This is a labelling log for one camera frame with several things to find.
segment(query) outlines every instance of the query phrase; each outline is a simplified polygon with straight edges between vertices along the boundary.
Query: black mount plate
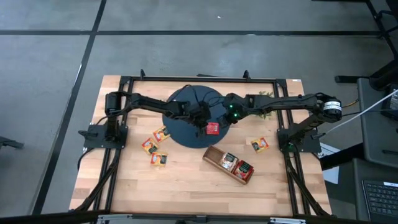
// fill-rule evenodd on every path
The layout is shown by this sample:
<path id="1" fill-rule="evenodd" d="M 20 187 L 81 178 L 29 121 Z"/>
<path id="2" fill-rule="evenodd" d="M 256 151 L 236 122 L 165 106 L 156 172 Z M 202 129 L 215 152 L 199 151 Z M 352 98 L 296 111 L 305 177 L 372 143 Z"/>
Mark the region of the black mount plate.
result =
<path id="1" fill-rule="evenodd" d="M 201 85 L 193 85 L 189 88 L 185 88 L 182 90 L 182 94 L 179 94 L 180 91 L 181 89 L 175 91 L 167 101 L 170 101 L 170 99 L 176 99 L 180 101 L 189 101 L 191 105 L 194 105 L 197 103 L 195 98 L 196 93 L 198 99 L 202 100 L 203 97 L 206 97 L 204 100 L 207 103 L 210 102 L 210 104 L 216 104 L 219 99 L 223 97 L 223 95 L 218 93 L 216 90 Z M 210 108 L 210 113 L 211 118 L 208 122 L 217 122 L 217 118 L 225 114 L 226 110 L 222 104 L 217 104 Z M 197 127 L 192 124 L 188 124 L 185 121 L 170 119 L 163 115 L 163 124 L 167 127 L 167 130 L 169 130 L 169 133 L 171 134 L 170 137 L 175 142 L 192 149 L 207 148 L 210 145 L 218 143 L 226 136 L 226 133 L 229 130 L 229 126 L 227 126 L 225 128 L 220 128 L 219 135 L 204 134 L 197 137 Z"/>
<path id="2" fill-rule="evenodd" d="M 285 142 L 285 136 L 288 132 L 288 129 L 277 130 L 279 149 L 282 152 L 295 152 L 296 148 L 293 145 L 289 146 L 289 144 L 286 144 Z M 313 134 L 318 134 L 318 132 L 316 130 L 311 130 L 305 134 L 305 137 L 302 139 L 302 141 L 294 140 L 291 143 L 297 146 L 299 152 L 321 152 L 319 139 L 312 139 L 311 135 Z"/>
<path id="3" fill-rule="evenodd" d="M 118 141 L 105 141 L 105 126 L 103 125 L 90 125 L 88 130 L 90 133 L 97 133 L 97 136 L 87 136 L 84 147 L 86 148 L 110 148 L 110 149 L 123 149 L 126 145 L 127 131 L 129 127 L 120 125 L 120 139 Z"/>

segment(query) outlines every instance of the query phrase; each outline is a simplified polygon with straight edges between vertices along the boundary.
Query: concrete floor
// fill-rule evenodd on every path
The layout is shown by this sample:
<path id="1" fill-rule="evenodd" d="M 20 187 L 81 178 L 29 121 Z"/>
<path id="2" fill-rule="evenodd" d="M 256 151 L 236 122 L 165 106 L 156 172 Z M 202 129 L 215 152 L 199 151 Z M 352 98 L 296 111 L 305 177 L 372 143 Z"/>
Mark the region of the concrete floor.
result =
<path id="1" fill-rule="evenodd" d="M 387 9 L 384 1 L 373 3 L 377 10 Z M 99 5 L 100 0 L 2 0 L 0 29 L 91 30 Z M 377 26 L 362 3 L 108 0 L 99 29 L 377 30 Z M 88 36 L 0 36 L 0 136 L 25 142 L 21 151 L 7 147 L 0 151 L 0 217 L 26 215 L 31 209 L 87 40 Z M 370 75 L 391 60 L 387 44 L 369 37 L 97 36 L 43 213 L 68 209 L 83 145 L 77 131 L 90 122 L 103 75 L 137 75 L 144 69 L 147 75 L 241 77 L 249 70 L 252 77 L 300 78 L 306 93 L 322 91 L 347 104 L 356 99 L 356 86 L 336 84 L 333 77 Z M 346 113 L 357 110 L 353 106 Z M 322 142 L 344 149 L 362 141 L 360 127 L 359 120 L 353 121 Z M 350 217 L 345 205 L 334 201 L 333 213 Z"/>

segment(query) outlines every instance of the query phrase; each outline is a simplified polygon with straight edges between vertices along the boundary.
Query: snack package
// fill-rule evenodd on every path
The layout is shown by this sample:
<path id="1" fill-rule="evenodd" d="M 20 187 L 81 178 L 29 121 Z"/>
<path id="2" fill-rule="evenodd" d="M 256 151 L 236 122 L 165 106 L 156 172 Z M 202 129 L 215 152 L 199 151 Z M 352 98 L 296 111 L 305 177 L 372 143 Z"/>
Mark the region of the snack package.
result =
<path id="1" fill-rule="evenodd" d="M 154 136 L 156 138 L 156 141 L 161 142 L 164 139 L 167 139 L 168 137 L 170 137 L 170 133 L 167 130 L 166 126 L 163 125 L 161 128 L 154 131 Z"/>
<path id="2" fill-rule="evenodd" d="M 152 153 L 152 158 L 150 159 L 150 164 L 154 166 L 165 166 L 167 160 L 166 152 L 154 152 Z"/>
<path id="3" fill-rule="evenodd" d="M 239 161 L 233 174 L 240 179 L 247 181 L 248 177 L 254 172 L 253 166 L 244 161 Z"/>
<path id="4" fill-rule="evenodd" d="M 232 172 L 237 162 L 238 158 L 236 156 L 232 155 L 231 153 L 226 153 L 223 155 L 223 158 L 221 158 L 219 164 L 226 170 Z"/>
<path id="5" fill-rule="evenodd" d="M 206 127 L 206 134 L 214 134 L 218 135 L 220 130 L 218 129 L 218 123 L 216 122 L 209 122 Z"/>
<path id="6" fill-rule="evenodd" d="M 256 153 L 264 151 L 269 147 L 265 138 L 259 138 L 250 142 Z"/>
<path id="7" fill-rule="evenodd" d="M 151 155 L 153 152 L 157 151 L 159 146 L 156 144 L 155 140 L 149 138 L 144 143 L 141 144 L 142 148 L 148 155 Z"/>

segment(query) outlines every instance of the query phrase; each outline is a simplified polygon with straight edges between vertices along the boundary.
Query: wooden table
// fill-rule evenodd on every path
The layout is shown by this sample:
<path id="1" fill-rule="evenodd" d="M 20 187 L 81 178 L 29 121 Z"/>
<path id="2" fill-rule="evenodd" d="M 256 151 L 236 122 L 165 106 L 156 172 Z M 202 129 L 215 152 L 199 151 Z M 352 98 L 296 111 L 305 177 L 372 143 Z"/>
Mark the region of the wooden table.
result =
<path id="1" fill-rule="evenodd" d="M 106 75 L 93 115 L 93 122 L 104 116 L 105 94 L 117 91 L 120 76 Z M 135 81 L 133 92 L 166 100 L 185 82 Z M 262 83 L 194 83 L 216 89 L 222 95 L 273 92 L 271 84 Z M 289 96 L 303 94 L 301 80 L 287 80 Z M 308 111 L 293 111 L 294 121 L 308 117 Z M 206 149 L 191 149 L 171 138 L 160 143 L 160 151 L 168 152 L 165 167 L 150 166 L 150 156 L 141 144 L 162 126 L 162 115 L 133 110 L 128 114 L 129 134 L 119 163 L 112 212 L 178 213 L 208 215 L 292 215 L 282 153 L 279 151 L 276 129 L 277 115 L 266 119 L 248 116 L 231 125 L 227 135 L 215 146 L 250 163 L 255 173 L 247 185 L 242 185 L 202 160 Z M 250 145 L 262 133 L 269 149 L 256 154 Z M 95 149 L 81 162 L 70 208 L 76 208 L 98 182 L 104 149 Z M 322 208 L 331 213 L 321 166 L 310 153 L 301 153 L 305 183 Z M 108 187 L 105 186 L 100 208 L 104 208 Z M 300 191 L 296 186 L 298 209 L 303 213 Z"/>

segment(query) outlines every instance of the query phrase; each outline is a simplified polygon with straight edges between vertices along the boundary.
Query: keyboard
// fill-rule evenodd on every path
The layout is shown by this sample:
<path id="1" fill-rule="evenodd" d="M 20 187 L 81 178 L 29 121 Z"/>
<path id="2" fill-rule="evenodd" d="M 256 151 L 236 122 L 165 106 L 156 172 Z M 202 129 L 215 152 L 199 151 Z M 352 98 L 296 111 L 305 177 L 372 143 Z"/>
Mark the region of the keyboard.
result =
<path id="1" fill-rule="evenodd" d="M 385 215 L 398 218 L 398 184 L 364 180 L 362 182 L 369 216 Z"/>

